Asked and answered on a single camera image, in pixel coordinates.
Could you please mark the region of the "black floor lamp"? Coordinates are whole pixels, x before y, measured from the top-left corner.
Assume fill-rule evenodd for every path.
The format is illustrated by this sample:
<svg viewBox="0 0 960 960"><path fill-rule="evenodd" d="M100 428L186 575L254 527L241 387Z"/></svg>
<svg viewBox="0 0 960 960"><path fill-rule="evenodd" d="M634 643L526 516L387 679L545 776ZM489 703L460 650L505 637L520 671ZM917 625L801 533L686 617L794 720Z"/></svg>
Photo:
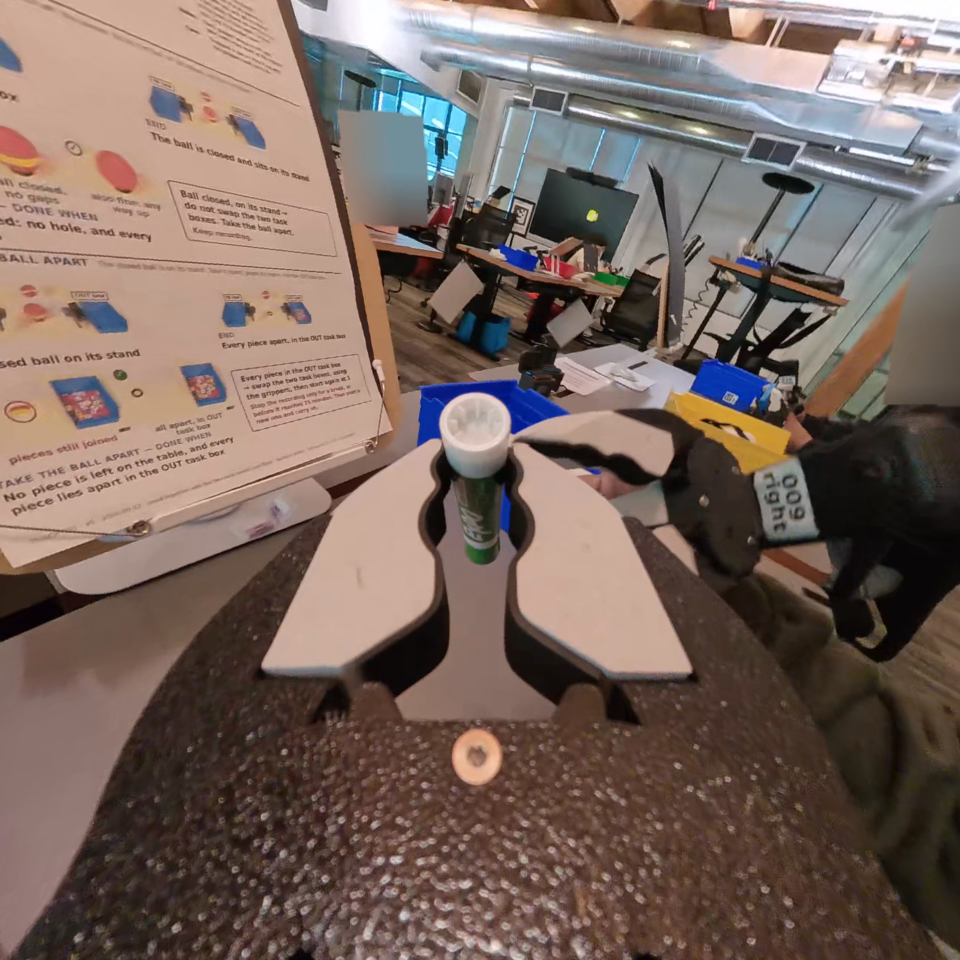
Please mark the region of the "black floor lamp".
<svg viewBox="0 0 960 960"><path fill-rule="evenodd" d="M762 182L765 186L775 191L774 198L750 235L749 240L742 244L739 253L739 256L742 258L756 257L758 243L762 238L762 234L787 196L807 196L814 190L814 185L810 181L797 175L783 172L765 173L762 175Z"/></svg>

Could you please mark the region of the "wooden standing desk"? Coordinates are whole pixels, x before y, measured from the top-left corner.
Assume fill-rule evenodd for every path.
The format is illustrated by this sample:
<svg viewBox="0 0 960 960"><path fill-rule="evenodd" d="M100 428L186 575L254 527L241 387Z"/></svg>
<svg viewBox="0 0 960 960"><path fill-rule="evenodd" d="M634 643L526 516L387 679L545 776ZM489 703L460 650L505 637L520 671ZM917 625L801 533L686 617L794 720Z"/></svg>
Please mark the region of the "wooden standing desk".
<svg viewBox="0 0 960 960"><path fill-rule="evenodd" d="M723 337L705 329L702 333L716 340L717 361L750 373L757 374L763 369L774 373L779 371L783 365L770 360L772 354L796 346L848 304L845 297L790 279L770 265L756 269L718 256L711 256L709 263L715 268L717 281L722 274L733 276L753 294L753 300L731 335ZM774 302L792 306L793 310L766 337L750 342L751 332L766 308Z"/></svg>

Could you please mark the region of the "small blue bin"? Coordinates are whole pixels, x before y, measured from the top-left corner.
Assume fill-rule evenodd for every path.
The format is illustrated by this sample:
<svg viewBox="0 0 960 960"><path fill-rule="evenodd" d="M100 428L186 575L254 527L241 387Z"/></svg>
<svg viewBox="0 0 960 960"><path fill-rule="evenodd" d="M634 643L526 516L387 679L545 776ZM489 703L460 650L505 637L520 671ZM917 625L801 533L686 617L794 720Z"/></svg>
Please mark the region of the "small blue bin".
<svg viewBox="0 0 960 960"><path fill-rule="evenodd" d="M750 371L716 359L702 361L689 388L690 393L746 414L773 385Z"/></svg>

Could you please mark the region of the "white stand base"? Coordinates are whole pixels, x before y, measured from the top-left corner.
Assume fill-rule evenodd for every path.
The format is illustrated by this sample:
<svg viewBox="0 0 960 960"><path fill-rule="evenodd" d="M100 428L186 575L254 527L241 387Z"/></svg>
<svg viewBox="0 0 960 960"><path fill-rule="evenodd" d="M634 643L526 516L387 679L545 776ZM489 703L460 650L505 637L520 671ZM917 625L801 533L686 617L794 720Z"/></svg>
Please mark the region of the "white stand base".
<svg viewBox="0 0 960 960"><path fill-rule="evenodd" d="M304 479L46 576L62 594L116 594L311 521L331 503L316 479Z"/></svg>

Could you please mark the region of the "person's right hand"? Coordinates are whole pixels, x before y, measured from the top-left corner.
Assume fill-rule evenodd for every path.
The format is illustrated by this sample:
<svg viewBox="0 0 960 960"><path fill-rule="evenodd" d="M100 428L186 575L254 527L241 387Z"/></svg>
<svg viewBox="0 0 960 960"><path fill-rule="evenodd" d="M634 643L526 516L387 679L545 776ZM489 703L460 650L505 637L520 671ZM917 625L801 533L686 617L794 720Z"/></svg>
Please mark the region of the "person's right hand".
<svg viewBox="0 0 960 960"><path fill-rule="evenodd" d="M661 484L660 480L654 480L651 483L635 485L623 481L609 471L600 471L597 474L587 473L582 475L581 480L607 500L627 497L636 493L652 493Z"/></svg>

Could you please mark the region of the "person's right forearm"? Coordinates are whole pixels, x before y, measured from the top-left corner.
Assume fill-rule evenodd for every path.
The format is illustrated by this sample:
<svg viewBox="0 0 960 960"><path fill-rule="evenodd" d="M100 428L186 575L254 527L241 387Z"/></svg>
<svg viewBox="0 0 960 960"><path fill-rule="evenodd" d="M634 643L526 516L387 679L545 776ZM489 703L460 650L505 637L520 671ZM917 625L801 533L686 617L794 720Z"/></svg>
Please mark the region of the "person's right forearm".
<svg viewBox="0 0 960 960"><path fill-rule="evenodd" d="M957 955L958 711L843 643L824 614L774 580L754 573L721 596L808 709L895 892Z"/></svg>

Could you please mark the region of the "white leaning panel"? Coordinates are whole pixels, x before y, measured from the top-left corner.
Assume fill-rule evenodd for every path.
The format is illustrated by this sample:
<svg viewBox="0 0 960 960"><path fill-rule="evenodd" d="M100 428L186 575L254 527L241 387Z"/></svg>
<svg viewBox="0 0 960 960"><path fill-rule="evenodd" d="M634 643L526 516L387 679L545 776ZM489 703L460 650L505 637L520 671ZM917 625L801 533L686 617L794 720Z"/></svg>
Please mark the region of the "white leaning panel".
<svg viewBox="0 0 960 960"><path fill-rule="evenodd" d="M546 324L546 330L558 348L564 348L583 334L593 323L592 310L582 298L562 309Z"/></svg>
<svg viewBox="0 0 960 960"><path fill-rule="evenodd" d="M468 304L484 291L484 282L467 261L461 261L438 286L427 307L445 323L452 325Z"/></svg>

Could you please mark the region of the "blue plastic bin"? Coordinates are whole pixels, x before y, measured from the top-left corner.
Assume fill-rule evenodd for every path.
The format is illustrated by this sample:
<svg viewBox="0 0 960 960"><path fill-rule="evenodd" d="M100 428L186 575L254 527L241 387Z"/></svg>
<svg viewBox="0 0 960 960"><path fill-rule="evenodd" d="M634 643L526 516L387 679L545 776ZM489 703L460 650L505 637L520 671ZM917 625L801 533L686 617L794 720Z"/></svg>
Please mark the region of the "blue plastic bin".
<svg viewBox="0 0 960 960"><path fill-rule="evenodd" d="M440 439L440 418L447 405L470 393L488 394L509 411L512 433L534 426L548 419L567 414L554 401L534 390L524 390L516 380L463 381L420 388L416 444ZM507 463L507 472L498 478L476 480L473 486L483 486L484 494L474 489L467 510L459 510L462 534L468 550L490 551L499 544L499 533L510 529L510 485L515 472Z"/></svg>

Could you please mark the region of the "blue bag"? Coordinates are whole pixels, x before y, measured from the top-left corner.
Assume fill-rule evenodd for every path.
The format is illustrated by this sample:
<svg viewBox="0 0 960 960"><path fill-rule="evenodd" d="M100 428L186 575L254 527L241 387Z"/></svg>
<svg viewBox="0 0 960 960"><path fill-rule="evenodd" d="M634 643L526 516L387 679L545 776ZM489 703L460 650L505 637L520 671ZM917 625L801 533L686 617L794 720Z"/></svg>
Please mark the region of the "blue bag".
<svg viewBox="0 0 960 960"><path fill-rule="evenodd" d="M478 353L496 356L508 348L511 328L509 317L490 314L479 319L474 311L465 309L452 335Z"/></svg>

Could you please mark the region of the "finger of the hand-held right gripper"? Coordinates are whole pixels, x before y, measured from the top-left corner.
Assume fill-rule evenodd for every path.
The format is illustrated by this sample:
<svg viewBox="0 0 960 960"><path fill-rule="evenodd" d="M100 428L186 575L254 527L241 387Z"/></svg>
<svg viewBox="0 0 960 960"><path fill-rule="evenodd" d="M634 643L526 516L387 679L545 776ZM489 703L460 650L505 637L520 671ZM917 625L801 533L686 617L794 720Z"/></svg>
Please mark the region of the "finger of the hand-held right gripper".
<svg viewBox="0 0 960 960"><path fill-rule="evenodd" d="M700 430L663 409L590 411L545 419L513 436L553 460L602 470L631 487L661 481L685 466Z"/></svg>

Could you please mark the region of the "yellow plastic bin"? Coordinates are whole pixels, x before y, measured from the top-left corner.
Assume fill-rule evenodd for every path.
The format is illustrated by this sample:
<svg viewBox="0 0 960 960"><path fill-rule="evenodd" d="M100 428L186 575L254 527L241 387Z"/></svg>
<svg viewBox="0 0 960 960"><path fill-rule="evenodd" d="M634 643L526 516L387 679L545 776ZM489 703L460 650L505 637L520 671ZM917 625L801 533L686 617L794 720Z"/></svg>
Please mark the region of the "yellow plastic bin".
<svg viewBox="0 0 960 960"><path fill-rule="evenodd" d="M787 458L789 433L761 418L692 391L671 392L665 410L722 445L744 474L754 474Z"/></svg>

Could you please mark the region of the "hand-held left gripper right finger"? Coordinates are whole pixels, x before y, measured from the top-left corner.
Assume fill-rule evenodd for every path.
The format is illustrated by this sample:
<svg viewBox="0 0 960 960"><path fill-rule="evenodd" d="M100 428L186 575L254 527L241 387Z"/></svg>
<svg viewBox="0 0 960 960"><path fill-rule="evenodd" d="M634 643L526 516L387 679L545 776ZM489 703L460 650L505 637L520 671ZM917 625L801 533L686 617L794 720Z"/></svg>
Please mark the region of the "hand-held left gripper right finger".
<svg viewBox="0 0 960 960"><path fill-rule="evenodd" d="M540 694L693 666L617 509L531 445L509 457L509 664Z"/></svg>

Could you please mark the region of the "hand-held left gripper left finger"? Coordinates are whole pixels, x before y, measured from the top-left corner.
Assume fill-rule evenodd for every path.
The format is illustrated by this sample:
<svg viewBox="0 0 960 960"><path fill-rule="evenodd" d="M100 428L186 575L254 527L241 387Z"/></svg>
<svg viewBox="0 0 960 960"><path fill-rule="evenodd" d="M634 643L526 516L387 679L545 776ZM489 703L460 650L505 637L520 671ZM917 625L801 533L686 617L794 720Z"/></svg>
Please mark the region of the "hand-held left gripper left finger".
<svg viewBox="0 0 960 960"><path fill-rule="evenodd" d="M438 544L450 478L434 438L339 504L261 662L266 676L401 694L441 663L450 612Z"/></svg>

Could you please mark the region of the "green dry erase marker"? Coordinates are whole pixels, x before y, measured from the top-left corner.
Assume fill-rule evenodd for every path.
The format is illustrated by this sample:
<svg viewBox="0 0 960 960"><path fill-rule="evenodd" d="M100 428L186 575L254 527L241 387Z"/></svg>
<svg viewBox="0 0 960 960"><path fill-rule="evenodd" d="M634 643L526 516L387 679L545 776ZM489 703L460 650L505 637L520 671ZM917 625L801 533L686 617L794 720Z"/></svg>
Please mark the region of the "green dry erase marker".
<svg viewBox="0 0 960 960"><path fill-rule="evenodd" d="M489 565L499 554L501 475L512 433L509 410L490 393L467 392L445 405L438 428L452 471L465 555L477 566Z"/></svg>

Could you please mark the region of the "wooden desk with black legs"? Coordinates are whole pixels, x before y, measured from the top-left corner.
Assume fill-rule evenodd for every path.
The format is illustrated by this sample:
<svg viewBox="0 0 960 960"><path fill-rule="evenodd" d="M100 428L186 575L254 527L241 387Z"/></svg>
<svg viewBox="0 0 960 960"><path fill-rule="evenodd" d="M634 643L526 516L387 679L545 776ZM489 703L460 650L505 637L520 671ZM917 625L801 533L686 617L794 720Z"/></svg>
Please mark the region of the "wooden desk with black legs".
<svg viewBox="0 0 960 960"><path fill-rule="evenodd" d="M414 273L421 260L433 267L444 259L444 253L436 246L406 236L397 228L366 225L366 231L376 250L387 303L392 294L401 292L403 281Z"/></svg>

